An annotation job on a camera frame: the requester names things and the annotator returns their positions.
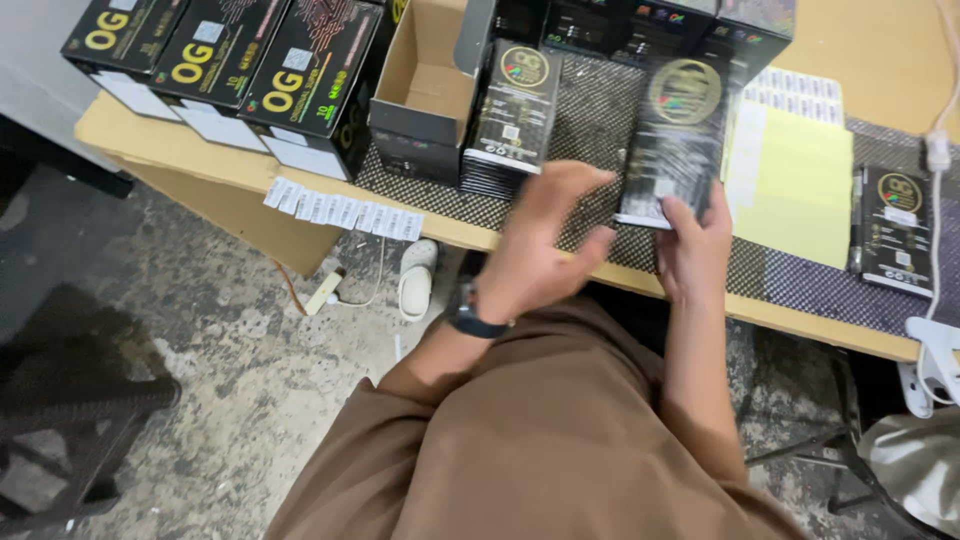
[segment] left hand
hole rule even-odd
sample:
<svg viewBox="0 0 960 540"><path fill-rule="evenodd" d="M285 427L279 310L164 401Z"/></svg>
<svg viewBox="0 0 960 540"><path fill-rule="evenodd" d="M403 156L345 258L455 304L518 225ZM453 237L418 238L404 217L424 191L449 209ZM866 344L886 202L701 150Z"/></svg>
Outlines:
<svg viewBox="0 0 960 540"><path fill-rule="evenodd" d="M554 248L577 199L614 174L580 161L551 161L527 180L496 251L476 278L477 315L506 324L520 314L576 294L606 258L615 237L597 227L572 258Z"/></svg>

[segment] black product box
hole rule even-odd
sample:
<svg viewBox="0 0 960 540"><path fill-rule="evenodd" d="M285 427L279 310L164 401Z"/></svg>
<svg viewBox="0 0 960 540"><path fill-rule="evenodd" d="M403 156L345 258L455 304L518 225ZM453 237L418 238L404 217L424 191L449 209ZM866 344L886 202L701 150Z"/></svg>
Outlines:
<svg viewBox="0 0 960 540"><path fill-rule="evenodd" d="M498 0L493 34L536 46L543 32L548 5L546 0Z"/></svg>
<svg viewBox="0 0 960 540"><path fill-rule="evenodd" d="M621 48L636 0L553 0L543 44L606 58Z"/></svg>
<svg viewBox="0 0 960 540"><path fill-rule="evenodd" d="M695 56L743 61L749 83L793 41L796 0L722 0Z"/></svg>
<svg viewBox="0 0 960 540"><path fill-rule="evenodd" d="M686 202L698 220L708 208L723 154L730 63L651 57L648 65L615 219L671 229L664 196Z"/></svg>
<svg viewBox="0 0 960 540"><path fill-rule="evenodd" d="M290 0L194 0L166 50L150 88L160 96L240 108Z"/></svg>
<svg viewBox="0 0 960 540"><path fill-rule="evenodd" d="M690 56L715 15L715 0L640 0L612 59L642 65L647 56Z"/></svg>
<svg viewBox="0 0 960 540"><path fill-rule="evenodd" d="M464 191L513 198L539 174L550 144L563 57L506 39L493 49L489 81L461 165Z"/></svg>
<svg viewBox="0 0 960 540"><path fill-rule="evenodd" d="M373 144L393 174L456 186L493 0L412 0L370 102Z"/></svg>
<svg viewBox="0 0 960 540"><path fill-rule="evenodd" d="M60 53L128 109L179 122L144 84L188 0L92 0Z"/></svg>
<svg viewBox="0 0 960 540"><path fill-rule="evenodd" d="M860 278L864 282L933 297L926 182L865 166L859 193Z"/></svg>
<svg viewBox="0 0 960 540"><path fill-rule="evenodd" d="M352 181L370 147L369 102L393 26L380 6L297 0L253 78L238 118L280 163Z"/></svg>

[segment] dirty floor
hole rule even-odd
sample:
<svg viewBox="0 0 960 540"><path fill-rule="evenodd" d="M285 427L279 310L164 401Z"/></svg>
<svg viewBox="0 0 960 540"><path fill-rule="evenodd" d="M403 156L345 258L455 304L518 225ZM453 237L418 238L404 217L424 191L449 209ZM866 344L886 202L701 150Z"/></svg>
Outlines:
<svg viewBox="0 0 960 540"><path fill-rule="evenodd" d="M326 306L303 318L268 258L145 185L118 201L41 167L17 199L15 215L0 219L0 344L36 328L53 334L45 338L83 333L127 376L168 372L183 395L133 445L110 513L15 538L259 538L354 384L382 377L396 362L396 336L406 353L426 325L397 316L401 242L387 241L383 283L369 307ZM448 298L462 255L444 250L432 312ZM378 238L347 233L321 272L294 284L305 300L343 266L342 296L364 302L378 258ZM820 347L732 320L727 329L748 455L839 420ZM50 433L25 442L62 452ZM0 492L43 505L58 487L22 469L7 474ZM774 462L753 469L751 482L817 538L908 537L882 510L830 515L831 469Z"/></svg>

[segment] checkered mat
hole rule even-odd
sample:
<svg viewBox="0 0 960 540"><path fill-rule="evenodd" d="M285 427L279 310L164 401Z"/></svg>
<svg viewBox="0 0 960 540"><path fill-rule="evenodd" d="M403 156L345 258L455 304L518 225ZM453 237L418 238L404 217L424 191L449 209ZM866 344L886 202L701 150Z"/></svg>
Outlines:
<svg viewBox="0 0 960 540"><path fill-rule="evenodd" d="M561 78L557 119L550 144L552 160L582 160L620 171L636 118L639 69L610 61L567 55ZM849 118L857 162L867 162L923 178L921 141L912 135ZM941 279L943 299L937 320L960 327L960 146L952 149L954 166L944 178ZM369 152L356 184L402 203L494 231L503 226L510 204L460 193L384 171L376 152ZM622 179L589 196L570 216L558 247L575 251L587 232L611 225ZM654 271L651 231L631 226L617 229L610 261L645 272ZM904 335L907 317L922 315L928 301L861 283L853 275L735 238L727 290L853 323Z"/></svg>

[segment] wooden table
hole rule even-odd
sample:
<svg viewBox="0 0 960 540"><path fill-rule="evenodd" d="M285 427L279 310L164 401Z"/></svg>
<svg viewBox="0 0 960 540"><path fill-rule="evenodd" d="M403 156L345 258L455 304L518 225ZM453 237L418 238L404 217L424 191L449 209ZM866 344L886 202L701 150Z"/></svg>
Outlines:
<svg viewBox="0 0 960 540"><path fill-rule="evenodd" d="M799 0L795 42L774 62L830 77L843 86L847 112L909 133L925 132L953 82L948 44L932 0ZM954 116L951 133L960 136ZM269 156L204 142L188 127L134 115L105 92L76 126L77 139L229 233L305 276L316 272L341 230L295 220L263 205L276 176L321 193L421 211L351 184L283 167ZM491 250L498 234L426 212L423 235ZM656 277L606 263L599 282L662 296ZM876 356L913 361L917 342L880 331L727 294L730 317Z"/></svg>

